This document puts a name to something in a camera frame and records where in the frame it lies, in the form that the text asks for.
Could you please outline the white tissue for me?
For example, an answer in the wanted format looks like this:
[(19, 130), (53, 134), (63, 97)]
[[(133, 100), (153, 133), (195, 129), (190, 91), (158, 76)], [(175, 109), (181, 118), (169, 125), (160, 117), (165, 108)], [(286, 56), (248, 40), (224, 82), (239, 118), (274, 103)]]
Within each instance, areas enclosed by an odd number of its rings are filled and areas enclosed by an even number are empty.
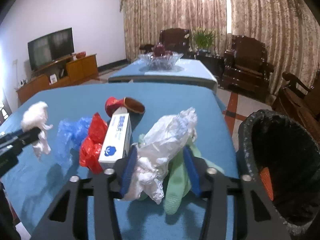
[(38, 141), (33, 142), (33, 150), (38, 159), (41, 159), (43, 154), (48, 155), (51, 152), (51, 148), (47, 141), (47, 132), (52, 129), (53, 125), (48, 125), (48, 105), (39, 101), (31, 105), (27, 111), (23, 114), (21, 121), (21, 128), (23, 132), (30, 131), (32, 128), (39, 128)]

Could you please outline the blue plastic bag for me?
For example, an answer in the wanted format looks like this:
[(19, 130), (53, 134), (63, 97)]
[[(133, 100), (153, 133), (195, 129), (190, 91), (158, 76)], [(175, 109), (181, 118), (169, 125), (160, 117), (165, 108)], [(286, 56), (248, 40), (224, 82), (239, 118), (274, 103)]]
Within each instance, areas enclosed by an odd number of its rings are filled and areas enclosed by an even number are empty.
[(79, 152), (80, 146), (88, 135), (92, 122), (90, 117), (81, 117), (78, 121), (63, 119), (60, 121), (55, 140), (55, 159), (63, 168), (73, 165), (72, 150)]

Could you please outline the green rubber glove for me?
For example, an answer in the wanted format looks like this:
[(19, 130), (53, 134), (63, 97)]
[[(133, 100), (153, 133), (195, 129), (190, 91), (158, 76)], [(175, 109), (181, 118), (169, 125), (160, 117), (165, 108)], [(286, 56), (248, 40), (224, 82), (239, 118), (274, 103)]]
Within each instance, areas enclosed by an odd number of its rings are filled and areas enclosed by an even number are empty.
[[(139, 135), (138, 139), (138, 147), (142, 145), (142, 141), (144, 139), (144, 134)], [(194, 145), (194, 141), (196, 139), (196, 134), (189, 136), (187, 140), (187, 145), (190, 147), (192, 154), (195, 157), (201, 158), (201, 152)], [(224, 170), (212, 163), (211, 161), (204, 159), (206, 164), (209, 167), (213, 167), (218, 171), (224, 173)], [(165, 193), (165, 202), (164, 202), (164, 211), (167, 215), (173, 215), (177, 212), (180, 207), (182, 198), (190, 191), (191, 182), (189, 180), (189, 176), (187, 170), (185, 168), (184, 160), (183, 160), (183, 151), (181, 150), (178, 154), (170, 161), (168, 168), (168, 183)], [(138, 199), (145, 199), (147, 197), (146, 194), (142, 195), (142, 191), (139, 183), (135, 181), (135, 196)]]

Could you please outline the clear white plastic bag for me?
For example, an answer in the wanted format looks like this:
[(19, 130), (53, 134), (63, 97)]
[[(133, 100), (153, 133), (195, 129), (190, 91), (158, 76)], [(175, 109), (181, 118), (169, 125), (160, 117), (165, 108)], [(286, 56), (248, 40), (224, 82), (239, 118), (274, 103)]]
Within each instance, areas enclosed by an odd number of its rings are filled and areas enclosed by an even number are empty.
[(136, 164), (124, 200), (137, 200), (145, 193), (161, 203), (169, 163), (187, 142), (197, 138), (196, 125), (197, 114), (190, 107), (176, 115), (165, 115), (152, 126), (136, 146)]

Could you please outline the black lined trash bin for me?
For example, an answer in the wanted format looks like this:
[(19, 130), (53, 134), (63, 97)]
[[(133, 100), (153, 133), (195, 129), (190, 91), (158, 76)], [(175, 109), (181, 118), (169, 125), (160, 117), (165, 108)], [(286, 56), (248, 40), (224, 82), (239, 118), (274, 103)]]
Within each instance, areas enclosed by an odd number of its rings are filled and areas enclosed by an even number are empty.
[(262, 109), (239, 126), (238, 170), (263, 185), (268, 168), (271, 202), (292, 239), (319, 239), (319, 145), (298, 122)]

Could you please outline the blue tablecloth near table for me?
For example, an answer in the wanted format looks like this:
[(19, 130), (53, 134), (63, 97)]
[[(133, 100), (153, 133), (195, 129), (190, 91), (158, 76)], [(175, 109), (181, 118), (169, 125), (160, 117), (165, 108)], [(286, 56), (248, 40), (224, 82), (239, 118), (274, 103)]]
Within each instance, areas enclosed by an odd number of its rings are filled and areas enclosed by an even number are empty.
[[(211, 89), (156, 83), (80, 85), (37, 93), (1, 125), (40, 128), (1, 177), (22, 224), (44, 239), (95, 239), (114, 206), (121, 239), (198, 239), (206, 201), (191, 159), (237, 177), (235, 150)], [(116, 185), (111, 201), (105, 190)]]

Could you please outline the blue tablecloth table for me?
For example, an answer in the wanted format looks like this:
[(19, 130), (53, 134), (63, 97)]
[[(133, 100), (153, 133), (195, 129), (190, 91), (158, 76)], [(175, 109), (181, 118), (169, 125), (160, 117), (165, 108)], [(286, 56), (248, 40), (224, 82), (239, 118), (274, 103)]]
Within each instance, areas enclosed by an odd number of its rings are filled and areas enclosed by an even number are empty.
[(206, 87), (217, 91), (216, 77), (199, 60), (180, 59), (171, 70), (149, 70), (137, 60), (108, 78), (109, 82), (163, 82)]
[[(37, 93), (1, 125), (40, 128), (1, 177), (22, 224), (44, 239), (95, 239), (114, 206), (121, 239), (198, 239), (206, 201), (191, 159), (237, 177), (235, 150), (211, 89), (156, 83), (80, 85)], [(111, 201), (105, 190), (116, 185)]]

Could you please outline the red plastic wrapper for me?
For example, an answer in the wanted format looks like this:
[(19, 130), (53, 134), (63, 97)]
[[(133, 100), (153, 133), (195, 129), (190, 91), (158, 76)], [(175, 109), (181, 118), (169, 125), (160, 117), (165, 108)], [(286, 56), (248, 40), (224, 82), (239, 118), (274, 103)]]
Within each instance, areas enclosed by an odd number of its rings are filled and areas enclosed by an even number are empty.
[(107, 130), (107, 123), (98, 112), (95, 113), (88, 128), (87, 137), (80, 146), (79, 164), (88, 168), (93, 174), (99, 174), (103, 171), (98, 159)]

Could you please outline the white blue carton box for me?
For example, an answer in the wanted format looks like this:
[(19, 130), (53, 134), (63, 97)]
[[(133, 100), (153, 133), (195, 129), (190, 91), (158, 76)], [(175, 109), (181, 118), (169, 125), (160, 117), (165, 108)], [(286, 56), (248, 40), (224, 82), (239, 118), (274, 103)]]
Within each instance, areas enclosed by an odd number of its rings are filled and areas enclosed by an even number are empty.
[(116, 161), (127, 157), (131, 145), (131, 134), (129, 113), (114, 113), (98, 159), (103, 170), (112, 168)]

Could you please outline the red brown paper cup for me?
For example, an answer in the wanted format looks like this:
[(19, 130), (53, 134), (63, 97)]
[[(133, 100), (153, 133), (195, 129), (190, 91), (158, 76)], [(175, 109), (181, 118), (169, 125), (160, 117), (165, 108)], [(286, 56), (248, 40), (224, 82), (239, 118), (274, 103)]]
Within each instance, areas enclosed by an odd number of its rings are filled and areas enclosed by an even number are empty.
[(106, 100), (105, 111), (109, 117), (111, 117), (113, 113), (120, 107), (124, 107), (129, 112), (137, 114), (145, 113), (145, 106), (133, 98), (124, 97), (122, 99), (116, 99), (115, 97), (111, 96)]

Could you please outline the wooden tv cabinet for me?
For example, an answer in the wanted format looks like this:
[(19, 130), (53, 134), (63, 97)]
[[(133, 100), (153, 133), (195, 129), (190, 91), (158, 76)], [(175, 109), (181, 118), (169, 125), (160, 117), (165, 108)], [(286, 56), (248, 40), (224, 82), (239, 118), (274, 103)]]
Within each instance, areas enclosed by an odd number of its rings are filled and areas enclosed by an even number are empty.
[(96, 55), (75, 59), (64, 56), (33, 72), (26, 84), (17, 90), (20, 103), (25, 103), (36, 93), (60, 87), (80, 85), (98, 76)]

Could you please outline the flat screen television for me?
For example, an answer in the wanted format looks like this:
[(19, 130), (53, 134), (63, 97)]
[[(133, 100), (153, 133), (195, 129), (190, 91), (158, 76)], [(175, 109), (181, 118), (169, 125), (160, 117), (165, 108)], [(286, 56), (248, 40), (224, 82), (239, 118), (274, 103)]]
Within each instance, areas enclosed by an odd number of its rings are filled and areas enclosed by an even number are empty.
[(72, 28), (56, 31), (28, 42), (32, 71), (42, 68), (63, 56), (74, 53)]

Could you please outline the dark wooden sofa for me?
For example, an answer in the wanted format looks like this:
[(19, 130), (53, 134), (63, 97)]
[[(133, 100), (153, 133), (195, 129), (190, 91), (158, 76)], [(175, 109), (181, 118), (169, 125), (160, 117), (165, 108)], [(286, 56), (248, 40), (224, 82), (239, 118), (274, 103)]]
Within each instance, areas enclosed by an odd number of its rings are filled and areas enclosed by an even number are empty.
[(272, 109), (300, 123), (319, 142), (319, 71), (310, 88), (289, 72), (282, 77), (287, 84), (278, 91)]

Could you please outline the glass fruit bowl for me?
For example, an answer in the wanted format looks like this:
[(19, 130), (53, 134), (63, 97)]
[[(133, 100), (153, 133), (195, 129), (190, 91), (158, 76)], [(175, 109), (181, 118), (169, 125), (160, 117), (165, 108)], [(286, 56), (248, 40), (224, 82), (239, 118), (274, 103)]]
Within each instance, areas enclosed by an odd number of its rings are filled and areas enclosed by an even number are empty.
[(172, 54), (155, 56), (153, 53), (140, 54), (138, 59), (144, 63), (145, 69), (150, 71), (175, 70), (176, 63), (181, 59), (183, 53), (172, 52)]

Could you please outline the blue tablecloth far table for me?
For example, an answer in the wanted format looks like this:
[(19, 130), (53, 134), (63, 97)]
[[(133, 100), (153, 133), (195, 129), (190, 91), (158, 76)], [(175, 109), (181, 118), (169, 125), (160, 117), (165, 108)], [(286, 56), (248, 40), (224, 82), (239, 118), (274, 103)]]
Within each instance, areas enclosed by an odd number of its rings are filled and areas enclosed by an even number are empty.
[(217, 91), (216, 77), (199, 60), (180, 59), (171, 70), (149, 70), (137, 60), (108, 78), (109, 82), (163, 82), (206, 87)]

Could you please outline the red fruit in bowl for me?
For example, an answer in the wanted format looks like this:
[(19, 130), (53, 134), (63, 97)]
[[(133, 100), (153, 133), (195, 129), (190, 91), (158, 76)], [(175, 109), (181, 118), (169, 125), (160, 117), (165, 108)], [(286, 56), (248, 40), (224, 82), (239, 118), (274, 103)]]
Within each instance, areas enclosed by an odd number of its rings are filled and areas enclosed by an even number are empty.
[(172, 51), (166, 50), (165, 46), (163, 44), (159, 43), (154, 46), (153, 55), (155, 57), (168, 56), (168, 55), (172, 55)]

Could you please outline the dark wooden side table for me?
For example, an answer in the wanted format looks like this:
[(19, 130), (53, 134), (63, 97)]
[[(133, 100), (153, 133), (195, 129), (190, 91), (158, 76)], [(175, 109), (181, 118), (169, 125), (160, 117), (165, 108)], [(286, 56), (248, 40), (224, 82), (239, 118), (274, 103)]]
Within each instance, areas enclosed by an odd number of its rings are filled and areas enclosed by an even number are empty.
[(191, 59), (201, 61), (218, 81), (221, 80), (225, 69), (223, 57), (219, 55), (197, 53), (193, 51), (189, 52), (189, 57)]

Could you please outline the potted green plant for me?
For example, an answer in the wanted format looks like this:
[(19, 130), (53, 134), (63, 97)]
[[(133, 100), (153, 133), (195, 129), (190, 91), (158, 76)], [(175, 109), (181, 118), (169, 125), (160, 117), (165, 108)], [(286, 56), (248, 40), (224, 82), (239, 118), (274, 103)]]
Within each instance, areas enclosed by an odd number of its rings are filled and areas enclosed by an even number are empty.
[(215, 44), (216, 31), (214, 29), (196, 28), (192, 30), (193, 50), (212, 51)]

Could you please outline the floral beige curtains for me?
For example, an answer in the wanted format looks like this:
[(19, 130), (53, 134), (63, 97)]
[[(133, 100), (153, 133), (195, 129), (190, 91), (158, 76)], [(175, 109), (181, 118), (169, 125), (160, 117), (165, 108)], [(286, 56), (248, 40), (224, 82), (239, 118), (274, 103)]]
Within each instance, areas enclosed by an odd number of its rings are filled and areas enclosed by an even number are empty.
[(163, 29), (207, 29), (219, 54), (230, 48), (232, 35), (263, 42), (275, 67), (273, 94), (284, 71), (310, 85), (319, 68), (319, 22), (304, 0), (120, 0), (120, 10), (129, 60), (141, 44), (157, 43)]

